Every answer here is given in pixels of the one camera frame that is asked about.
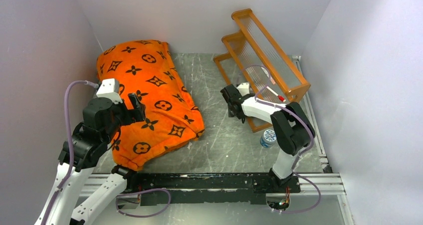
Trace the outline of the orange patterned pillowcase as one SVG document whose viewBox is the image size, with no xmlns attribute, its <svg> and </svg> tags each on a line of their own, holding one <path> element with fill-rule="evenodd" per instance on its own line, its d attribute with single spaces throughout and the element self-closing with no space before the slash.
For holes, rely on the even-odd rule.
<svg viewBox="0 0 423 225">
<path fill-rule="evenodd" d="M 113 160 L 134 171 L 150 160 L 198 140 L 205 131 L 198 106 L 172 61 L 169 45 L 159 40 L 134 40 L 112 46 L 96 61 L 99 80 L 119 81 L 127 107 L 133 93 L 145 105 L 142 122 L 123 126 L 114 137 Z"/>
</svg>

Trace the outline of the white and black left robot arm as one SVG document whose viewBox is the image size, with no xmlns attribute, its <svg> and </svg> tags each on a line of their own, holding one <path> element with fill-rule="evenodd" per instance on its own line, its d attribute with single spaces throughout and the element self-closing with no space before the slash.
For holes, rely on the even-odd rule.
<svg viewBox="0 0 423 225">
<path fill-rule="evenodd" d="M 83 110 L 83 122 L 65 141 L 59 155 L 56 178 L 37 225 L 90 225 L 109 203 L 123 191 L 131 193 L 138 186 L 134 171 L 116 165 L 106 181 L 84 202 L 79 195 L 93 173 L 100 157 L 112 144 L 122 126 L 145 120 L 145 105 L 135 93 L 128 94 L 133 109 L 110 95 L 89 101 Z"/>
</svg>

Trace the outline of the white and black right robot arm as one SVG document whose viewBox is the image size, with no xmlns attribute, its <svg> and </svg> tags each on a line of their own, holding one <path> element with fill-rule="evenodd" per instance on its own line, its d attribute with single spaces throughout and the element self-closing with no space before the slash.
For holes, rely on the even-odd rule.
<svg viewBox="0 0 423 225">
<path fill-rule="evenodd" d="M 253 117 L 272 125 L 280 150 L 269 171 L 269 186 L 275 192 L 283 191 L 299 157 L 314 144 L 315 130 L 304 110 L 297 102 L 273 103 L 257 98 L 254 93 L 242 95 L 233 84 L 220 93 L 227 104 L 229 117 L 242 122 Z"/>
</svg>

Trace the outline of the blue capped plastic bottle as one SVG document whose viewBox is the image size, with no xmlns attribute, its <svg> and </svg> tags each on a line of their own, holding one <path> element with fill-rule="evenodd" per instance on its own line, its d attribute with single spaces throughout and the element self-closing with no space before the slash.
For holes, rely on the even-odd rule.
<svg viewBox="0 0 423 225">
<path fill-rule="evenodd" d="M 271 148 L 276 143 L 276 134 L 272 129 L 264 130 L 262 136 L 260 137 L 260 145 L 264 148 Z"/>
</svg>

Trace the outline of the red capped white marker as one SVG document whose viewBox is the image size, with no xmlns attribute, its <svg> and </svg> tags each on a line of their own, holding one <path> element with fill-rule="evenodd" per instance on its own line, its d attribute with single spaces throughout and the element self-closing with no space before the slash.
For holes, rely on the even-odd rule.
<svg viewBox="0 0 423 225">
<path fill-rule="evenodd" d="M 282 103 L 284 103 L 285 101 L 286 101 L 286 99 L 283 97 L 283 96 L 281 96 L 281 95 L 279 95 L 276 91 L 274 91 L 272 88 L 270 88 L 269 86 L 267 86 L 266 87 L 266 89 L 268 90 L 268 91 L 270 91 L 272 94 L 274 94 Z"/>
</svg>

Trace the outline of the orange wooden shelf rack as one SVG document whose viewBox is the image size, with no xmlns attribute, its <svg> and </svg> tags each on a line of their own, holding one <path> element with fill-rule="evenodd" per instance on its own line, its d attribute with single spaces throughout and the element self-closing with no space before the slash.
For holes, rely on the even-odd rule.
<svg viewBox="0 0 423 225">
<path fill-rule="evenodd" d="M 285 103 L 301 102 L 311 84 L 252 9 L 235 11 L 231 18 L 239 30 L 222 37 L 227 52 L 213 59 L 225 82 L 234 85 L 248 82 L 251 92 L 266 101 L 281 102 L 266 89 L 269 86 L 286 99 Z M 269 71 L 276 84 L 270 83 L 262 67 Z"/>
</svg>

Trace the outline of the white pink test strip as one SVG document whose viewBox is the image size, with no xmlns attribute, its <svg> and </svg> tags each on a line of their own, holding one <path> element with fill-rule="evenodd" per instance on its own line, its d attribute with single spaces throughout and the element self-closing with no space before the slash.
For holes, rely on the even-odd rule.
<svg viewBox="0 0 423 225">
<path fill-rule="evenodd" d="M 272 76 L 270 75 L 269 71 L 265 68 L 262 67 L 263 72 L 266 74 L 266 77 L 269 79 L 271 84 L 276 84 L 275 80 L 272 78 Z"/>
</svg>

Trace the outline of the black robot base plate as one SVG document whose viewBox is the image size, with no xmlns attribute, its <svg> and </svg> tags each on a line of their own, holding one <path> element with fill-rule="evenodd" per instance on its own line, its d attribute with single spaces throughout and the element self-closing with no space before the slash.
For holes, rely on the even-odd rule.
<svg viewBox="0 0 423 225">
<path fill-rule="evenodd" d="M 297 176 L 280 180 L 265 172 L 251 173 L 134 173 L 128 177 L 125 193 L 149 191 L 143 205 L 167 203 L 169 191 L 172 204 L 250 203 L 265 205 L 267 196 L 301 191 Z"/>
</svg>

